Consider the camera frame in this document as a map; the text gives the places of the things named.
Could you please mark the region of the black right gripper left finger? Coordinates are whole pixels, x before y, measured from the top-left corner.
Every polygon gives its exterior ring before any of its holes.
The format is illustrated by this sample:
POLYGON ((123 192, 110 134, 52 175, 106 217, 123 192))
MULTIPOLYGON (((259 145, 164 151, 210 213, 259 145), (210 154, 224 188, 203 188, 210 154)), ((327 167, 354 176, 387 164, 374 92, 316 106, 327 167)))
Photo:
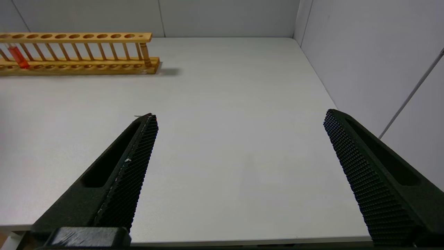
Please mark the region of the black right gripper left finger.
POLYGON ((154 114, 134 120, 32 225, 46 240, 62 227, 132 226, 159 127, 154 114))

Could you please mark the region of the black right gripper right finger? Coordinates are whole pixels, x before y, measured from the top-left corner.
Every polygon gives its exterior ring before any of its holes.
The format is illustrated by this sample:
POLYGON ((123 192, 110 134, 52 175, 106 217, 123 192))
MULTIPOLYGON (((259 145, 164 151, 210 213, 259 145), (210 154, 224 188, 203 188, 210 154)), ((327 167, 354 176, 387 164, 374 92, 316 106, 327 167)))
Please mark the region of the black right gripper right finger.
POLYGON ((442 248, 444 193, 348 114, 323 123, 373 245, 442 248))

